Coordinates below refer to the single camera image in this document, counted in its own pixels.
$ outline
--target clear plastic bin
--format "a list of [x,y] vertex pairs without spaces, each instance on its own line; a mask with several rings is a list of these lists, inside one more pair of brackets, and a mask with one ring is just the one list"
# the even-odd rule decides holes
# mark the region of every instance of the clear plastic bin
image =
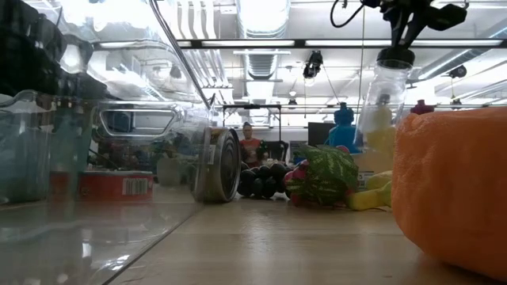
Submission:
[[155,1],[0,23],[0,284],[105,283],[201,208],[208,99]]

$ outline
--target barcode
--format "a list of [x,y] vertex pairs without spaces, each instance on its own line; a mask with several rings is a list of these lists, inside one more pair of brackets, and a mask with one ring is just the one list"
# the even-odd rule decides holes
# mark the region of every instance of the barcode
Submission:
[[124,178],[124,186],[122,190],[123,195],[145,195],[147,193],[147,178]]
[[365,190],[366,189],[366,181],[368,181],[368,179],[370,179],[370,177],[373,176],[373,171],[360,171],[359,172],[359,175],[357,175],[357,187],[360,189],[360,190]]

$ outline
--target wooden floor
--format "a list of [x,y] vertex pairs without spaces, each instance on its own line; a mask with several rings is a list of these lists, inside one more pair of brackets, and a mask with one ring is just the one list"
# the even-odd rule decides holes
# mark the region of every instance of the wooden floor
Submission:
[[295,208],[285,201],[207,206],[113,284],[492,284],[440,264],[390,213]]

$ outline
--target orange cushion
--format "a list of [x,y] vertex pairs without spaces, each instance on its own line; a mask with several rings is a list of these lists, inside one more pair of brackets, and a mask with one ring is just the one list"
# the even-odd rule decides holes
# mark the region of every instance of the orange cushion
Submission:
[[391,198],[425,253],[507,281],[507,108],[406,117]]

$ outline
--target water bottle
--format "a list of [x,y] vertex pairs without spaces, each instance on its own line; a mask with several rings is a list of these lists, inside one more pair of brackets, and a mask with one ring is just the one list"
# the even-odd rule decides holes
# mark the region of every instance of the water bottle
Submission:
[[414,53],[402,47],[384,48],[379,53],[375,77],[370,83],[356,128],[358,147],[392,156],[395,125],[402,115],[406,80],[413,64]]

